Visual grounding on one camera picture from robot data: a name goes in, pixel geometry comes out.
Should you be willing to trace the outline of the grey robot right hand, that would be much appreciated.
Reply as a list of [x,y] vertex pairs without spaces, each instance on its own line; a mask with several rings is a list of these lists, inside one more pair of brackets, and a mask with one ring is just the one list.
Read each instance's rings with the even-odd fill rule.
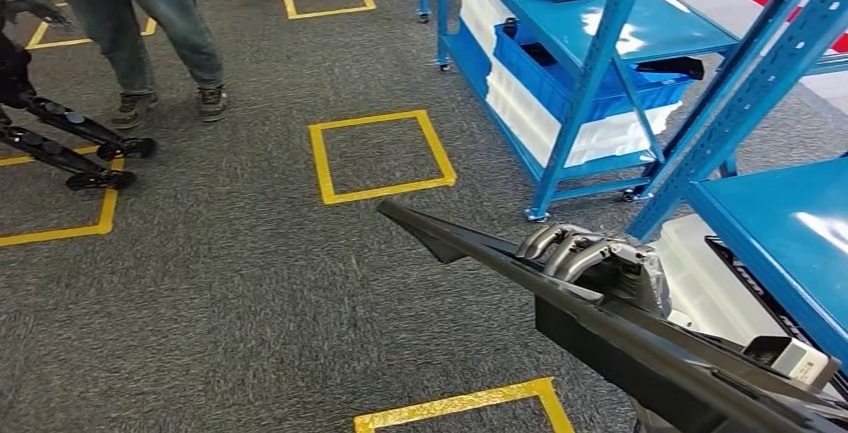
[[659,255],[635,240],[572,224],[551,224],[526,237],[515,256],[541,262],[544,276],[590,302],[609,296],[662,319],[672,311]]

